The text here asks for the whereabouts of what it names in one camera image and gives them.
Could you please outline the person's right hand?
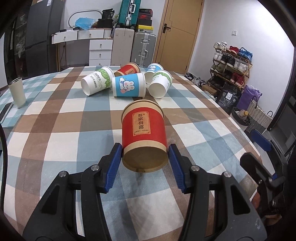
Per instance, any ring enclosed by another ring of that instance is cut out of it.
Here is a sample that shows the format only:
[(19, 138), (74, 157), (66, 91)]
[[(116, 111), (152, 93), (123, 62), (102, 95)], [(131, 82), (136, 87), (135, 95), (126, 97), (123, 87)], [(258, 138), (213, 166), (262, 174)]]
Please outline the person's right hand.
[(274, 219), (274, 220), (279, 220), (282, 218), (282, 216), (280, 214), (272, 214), (272, 215), (263, 215), (262, 211), (260, 210), (260, 194), (258, 192), (255, 192), (251, 203), (253, 204), (254, 208), (256, 209), (256, 211), (258, 212), (260, 217), (265, 217), (265, 218), (270, 218), (270, 219)]

